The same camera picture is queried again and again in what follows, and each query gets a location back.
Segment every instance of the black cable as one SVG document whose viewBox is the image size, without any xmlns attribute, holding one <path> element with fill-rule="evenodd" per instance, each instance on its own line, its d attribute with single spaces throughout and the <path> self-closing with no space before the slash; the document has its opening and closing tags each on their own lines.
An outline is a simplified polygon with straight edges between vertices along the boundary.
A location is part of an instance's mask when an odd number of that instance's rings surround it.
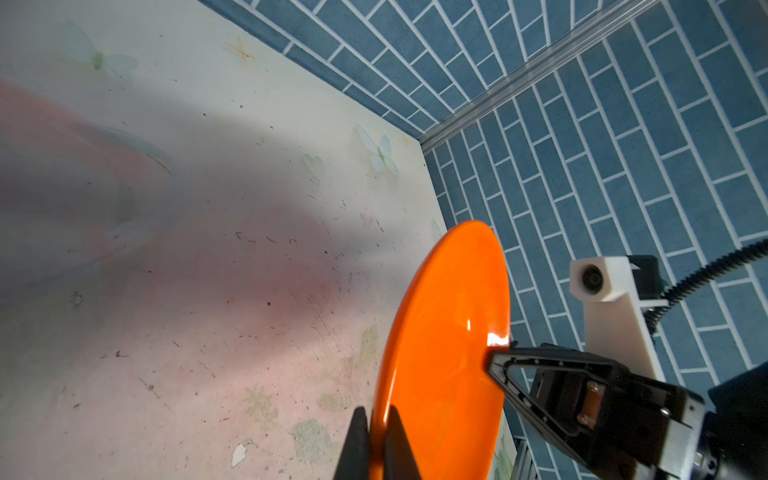
<svg viewBox="0 0 768 480">
<path fill-rule="evenodd" d="M 747 245 L 727 255 L 718 258 L 712 263 L 702 266 L 700 269 L 685 277 L 677 285 L 661 294 L 661 298 L 669 302 L 669 306 L 660 306 L 645 311 L 645 324 L 651 335 L 656 333 L 656 328 L 661 317 L 699 288 L 707 285 L 717 277 L 725 275 L 731 270 L 742 267 L 746 263 L 753 262 L 768 255 L 768 239 L 761 240 L 752 245 Z"/>
</svg>

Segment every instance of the starfish print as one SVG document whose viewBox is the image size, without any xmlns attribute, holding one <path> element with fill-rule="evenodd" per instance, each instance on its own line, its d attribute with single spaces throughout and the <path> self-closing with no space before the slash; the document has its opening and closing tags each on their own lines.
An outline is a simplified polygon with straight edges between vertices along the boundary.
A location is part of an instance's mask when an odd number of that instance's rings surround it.
<svg viewBox="0 0 768 480">
<path fill-rule="evenodd" d="M 237 45 L 232 45 L 229 42 L 227 42 L 227 45 L 229 45 L 235 53 L 243 59 L 243 65 L 246 67 L 248 66 L 248 58 L 255 58 L 253 55 L 243 50 L 243 41 L 240 40 L 240 37 L 237 37 Z"/>
</svg>

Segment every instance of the scratched surface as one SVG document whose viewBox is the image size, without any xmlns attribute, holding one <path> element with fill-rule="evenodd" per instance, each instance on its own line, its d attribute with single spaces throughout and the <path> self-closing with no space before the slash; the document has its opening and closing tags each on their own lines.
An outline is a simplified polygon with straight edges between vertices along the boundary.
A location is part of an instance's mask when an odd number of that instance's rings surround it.
<svg viewBox="0 0 768 480">
<path fill-rule="evenodd" d="M 445 228 L 420 147 L 199 3 L 109 3 L 0 6 L 0 478 L 329 478 Z"/>
</svg>

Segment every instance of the orange plastic dish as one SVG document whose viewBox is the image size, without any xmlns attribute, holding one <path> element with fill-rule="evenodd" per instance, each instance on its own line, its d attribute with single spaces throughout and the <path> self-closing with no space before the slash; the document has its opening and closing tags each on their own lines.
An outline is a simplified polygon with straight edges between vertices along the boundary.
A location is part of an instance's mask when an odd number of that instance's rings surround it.
<svg viewBox="0 0 768 480">
<path fill-rule="evenodd" d="M 371 413 L 371 479 L 383 476 L 390 405 L 422 478 L 486 478 L 504 394 L 485 359 L 508 347 L 504 253 L 484 223 L 462 223 L 424 260 L 389 333 Z"/>
</svg>

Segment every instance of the blue tile wall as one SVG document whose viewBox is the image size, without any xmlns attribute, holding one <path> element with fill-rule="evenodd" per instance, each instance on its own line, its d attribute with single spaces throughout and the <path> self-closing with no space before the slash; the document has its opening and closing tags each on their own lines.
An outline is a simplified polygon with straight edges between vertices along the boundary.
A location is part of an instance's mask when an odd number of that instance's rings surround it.
<svg viewBox="0 0 768 480">
<path fill-rule="evenodd" d="M 609 1 L 200 0 L 414 137 Z"/>
<path fill-rule="evenodd" d="M 483 15 L 486 3 L 493 2 L 478 1 Z M 539 2 L 512 4 L 517 22 L 543 24 Z M 501 241 L 511 331 L 522 345 L 584 348 L 582 305 L 568 291 L 573 259 L 653 254 L 664 279 L 676 283 L 768 237 L 763 6 L 661 0 L 457 134 L 452 157 L 442 145 L 426 152 L 432 175 L 436 152 L 465 181 L 462 189 L 455 174 L 444 175 L 446 183 L 433 177 L 446 223 L 476 218 Z M 471 144 L 472 155 L 454 147 L 457 139 L 462 148 L 464 139 Z M 761 260 L 672 309 L 655 339 L 667 381 L 706 397 L 768 361 L 767 297 L 768 260 Z M 515 434 L 528 440 L 542 478 L 579 478 L 528 425 L 511 424 L 523 426 Z"/>
</svg>

